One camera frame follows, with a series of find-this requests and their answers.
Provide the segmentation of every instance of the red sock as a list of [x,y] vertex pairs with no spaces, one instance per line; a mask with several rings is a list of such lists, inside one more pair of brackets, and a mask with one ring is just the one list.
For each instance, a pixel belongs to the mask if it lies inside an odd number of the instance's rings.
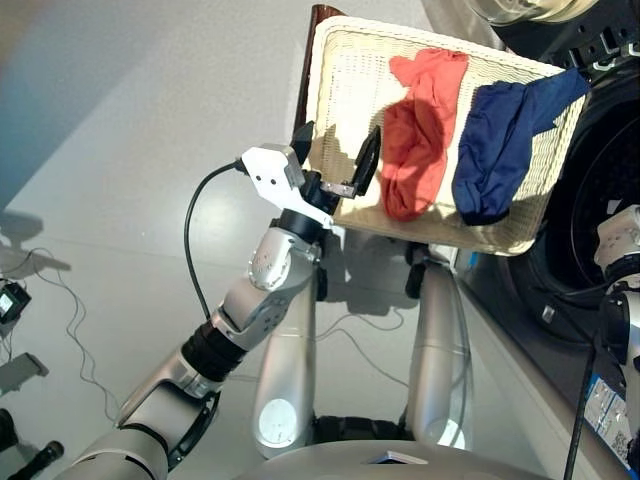
[[387,215],[409,221],[440,189],[467,55],[425,49],[415,60],[393,57],[389,66],[409,91],[384,112],[382,201]]

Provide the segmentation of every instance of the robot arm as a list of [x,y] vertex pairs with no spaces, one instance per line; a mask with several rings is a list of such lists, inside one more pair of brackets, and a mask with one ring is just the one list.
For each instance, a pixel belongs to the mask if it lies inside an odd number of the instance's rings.
[[[310,133],[309,124],[303,130]],[[134,391],[116,429],[58,480],[164,480],[202,437],[228,374],[273,331],[315,274],[318,242],[333,224],[340,197],[366,192],[378,161],[380,129],[365,140],[354,178],[342,185],[302,170],[298,158],[306,157],[308,145],[295,142],[251,148],[242,156],[258,194],[283,209],[254,252],[248,274],[233,284],[209,321]]]
[[594,260],[610,285],[600,307],[603,343],[625,378],[633,435],[640,429],[640,205],[631,205],[600,224],[598,236]]

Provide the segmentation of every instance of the white wicker basket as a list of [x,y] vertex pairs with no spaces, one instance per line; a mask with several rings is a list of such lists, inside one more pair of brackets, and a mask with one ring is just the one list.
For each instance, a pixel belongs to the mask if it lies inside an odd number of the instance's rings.
[[531,168],[509,215],[494,225],[468,227],[456,213],[451,182],[458,161],[458,141],[477,87],[497,80],[526,83],[562,71],[557,67],[412,28],[354,17],[325,20],[316,30],[309,81],[307,119],[316,122],[311,167],[329,181],[351,178],[353,160],[362,141],[373,125],[382,126],[385,107],[406,94],[389,71],[389,59],[396,55],[413,58],[419,50],[429,47],[469,55],[453,140],[447,150],[447,169],[435,204],[412,222],[389,218],[381,204],[378,172],[366,196],[340,203],[335,221],[338,225],[417,242],[500,255],[522,253],[534,242],[584,97],[556,119],[557,128],[534,137]]

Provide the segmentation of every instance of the cable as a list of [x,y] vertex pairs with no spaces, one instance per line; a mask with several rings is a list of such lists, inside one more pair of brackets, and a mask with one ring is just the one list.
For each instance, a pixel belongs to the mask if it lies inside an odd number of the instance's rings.
[[202,179],[202,181],[196,187],[196,190],[193,192],[193,196],[191,197],[191,201],[189,202],[189,208],[187,208],[187,214],[184,219],[184,255],[187,258],[187,268],[189,269],[189,276],[191,277],[193,288],[196,290],[196,295],[198,296],[198,300],[200,301],[200,306],[202,307],[202,311],[206,320],[209,320],[209,318],[211,317],[211,313],[209,312],[207,301],[204,298],[204,294],[202,293],[202,288],[200,288],[200,283],[198,282],[198,277],[196,276],[196,271],[193,266],[193,259],[191,258],[191,246],[189,242],[191,216],[193,215],[193,208],[198,201],[198,197],[202,193],[202,190],[204,190],[204,187],[207,186],[207,183],[209,183],[212,179],[214,179],[221,173],[232,170],[234,168],[238,170],[244,168],[244,166],[242,165],[242,161],[236,160],[235,162],[227,163],[226,165],[223,165],[222,167],[214,170]]
[[[50,258],[52,258],[53,260],[56,260],[55,256],[51,253],[51,251],[49,251],[46,248],[43,247],[37,247],[34,248],[32,250],[29,251],[29,253],[27,254],[27,256],[25,257],[25,260],[22,261],[22,263],[18,266],[15,267],[12,270],[7,270],[2,272],[3,274],[6,274],[10,271],[15,271],[19,268],[21,268],[23,265],[25,265],[26,261],[28,259],[32,259],[32,267],[33,267],[33,272],[35,273],[35,275],[37,275],[41,280],[43,280],[44,282],[50,284],[50,285],[54,285],[56,287],[62,288],[63,290],[65,290],[73,299],[74,302],[74,312],[73,312],[73,316],[71,318],[71,320],[69,321],[69,323],[67,323],[67,326],[65,327],[65,332],[67,334],[67,336],[69,336],[74,343],[78,346],[78,348],[80,349],[81,353],[82,353],[82,363],[80,366],[80,372],[79,372],[79,376],[80,379],[82,381],[84,381],[85,383],[94,385],[96,387],[98,387],[101,391],[102,394],[104,396],[104,415],[105,417],[110,420],[111,422],[115,421],[115,416],[111,415],[109,413],[109,400],[111,399],[113,401],[113,403],[116,406],[116,410],[119,410],[120,406],[119,406],[119,402],[116,398],[116,396],[113,394],[113,392],[111,392],[111,390],[109,390],[108,388],[104,387],[100,382],[98,382],[95,378],[95,370],[96,370],[96,366],[97,363],[95,361],[95,359],[93,358],[93,356],[91,355],[91,353],[89,352],[89,350],[87,350],[85,348],[85,346],[82,344],[82,342],[80,341],[80,339],[78,338],[78,329],[80,328],[80,325],[82,325],[82,323],[84,322],[84,320],[87,317],[87,308],[84,304],[84,302],[82,301],[82,299],[80,299],[80,297],[78,297],[78,295],[76,295],[76,293],[64,282],[64,280],[62,279],[62,275],[60,274],[60,271],[57,270],[57,276],[58,276],[58,281],[55,280],[51,280],[49,278],[44,277],[43,275],[40,274],[40,272],[38,271],[38,267],[36,265],[36,261],[35,258],[33,258],[33,253],[37,252],[37,251],[42,251],[45,254],[47,254]],[[13,330],[10,333],[10,345],[11,345],[11,340],[12,340],[12,334]],[[87,362],[89,361],[90,363],[90,369],[89,372],[87,374],[85,374],[85,367],[87,365]]]
[[27,264],[27,262],[31,259],[31,257],[33,256],[33,251],[34,251],[34,250],[37,250],[37,249],[35,249],[35,248],[34,248],[33,250],[30,250],[30,251],[27,253],[27,256],[26,256],[26,257],[24,257],[24,259],[22,260],[22,262],[20,262],[17,266],[15,266],[15,267],[13,267],[13,268],[10,268],[9,270],[2,270],[2,272],[1,272],[1,273],[2,273],[2,275],[6,275],[7,273],[12,273],[12,272],[15,272],[16,270],[20,270],[20,269],[21,269],[24,265],[26,265],[26,264]]
[[366,318],[364,318],[361,315],[357,315],[357,314],[353,314],[353,313],[348,313],[346,315],[343,315],[342,317],[338,318],[335,322],[333,322],[333,324],[327,328],[324,332],[322,332],[319,335],[316,335],[316,341],[322,342],[324,340],[326,340],[327,338],[329,338],[331,335],[334,335],[335,333],[338,332],[342,332],[353,344],[353,346],[355,347],[355,349],[358,351],[358,353],[360,353],[360,355],[362,356],[362,358],[364,358],[364,360],[371,366],[371,368],[373,368],[375,371],[377,371],[380,375],[388,378],[389,380],[391,380],[392,382],[395,382],[399,385],[402,385],[406,388],[409,388],[409,385],[406,382],[403,382],[402,380],[394,377],[393,375],[391,375],[390,373],[385,372],[384,370],[382,370],[382,368],[380,368],[378,365],[376,365],[376,363],[371,360],[369,358],[369,356],[364,352],[364,350],[362,349],[362,347],[360,346],[360,344],[358,343],[358,341],[349,333],[347,332],[345,329],[343,328],[335,328],[340,322],[342,322],[343,320],[349,318],[349,317],[353,317],[353,318],[357,318],[358,320],[361,320],[363,322],[365,322],[366,324],[368,324],[369,326],[375,328],[376,330],[380,330],[382,332],[390,332],[393,330],[397,330],[400,327],[402,327],[404,325],[404,317],[400,314],[400,312],[398,312],[397,309],[393,309],[394,313],[396,315],[398,315],[400,322],[390,328],[385,328],[385,327],[380,327],[379,325],[376,325],[375,323],[367,320]]
[[591,375],[593,374],[593,363],[596,358],[596,348],[592,344],[591,350],[589,350],[589,357],[584,367],[584,374],[582,376],[582,385],[580,387],[580,399],[578,401],[578,409],[576,411],[576,418],[573,422],[573,431],[571,432],[571,442],[569,443],[569,452],[567,453],[567,462],[564,467],[563,480],[571,480],[573,477],[573,468],[576,463],[576,456],[578,455],[578,446],[580,445],[580,435],[582,433],[582,425],[584,424],[584,409],[587,404],[587,388],[591,381]]

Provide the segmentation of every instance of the gray floor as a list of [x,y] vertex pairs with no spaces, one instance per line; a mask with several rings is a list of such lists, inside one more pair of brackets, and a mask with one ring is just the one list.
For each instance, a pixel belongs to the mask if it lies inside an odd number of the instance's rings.
[[[118,401],[201,322],[182,250],[186,205],[216,166],[254,144],[288,139],[312,3],[0,6],[0,31],[8,32],[0,37],[0,267],[19,264],[34,247],[55,255],[52,261],[39,252],[30,268],[49,279],[61,271],[86,305],[78,334],[96,360],[97,379]],[[432,25],[426,1],[335,5],[424,29],[472,24],[454,16]],[[210,303],[242,274],[275,214],[240,175],[227,174],[202,195],[192,244]],[[381,368],[406,380],[417,309],[402,294],[403,247],[338,233],[346,274],[336,249],[332,301],[318,306],[318,328],[349,311],[388,327],[399,312],[404,324],[393,332],[355,318],[344,327]],[[50,479],[109,422],[102,392],[79,378],[81,352],[65,334],[72,297],[34,275],[25,281],[33,301],[13,333],[13,350],[35,354],[51,373],[0,405],[13,414],[23,442],[65,445],[64,459],[39,477]],[[260,360],[258,349],[238,373],[255,376]],[[374,371],[346,337],[323,342],[318,361],[318,413],[397,419],[406,390]],[[225,387],[217,423],[172,478],[231,478],[261,461],[249,437],[255,384],[247,380]],[[539,469],[489,379],[479,392],[478,448],[499,456],[496,446],[505,444],[505,456]]]

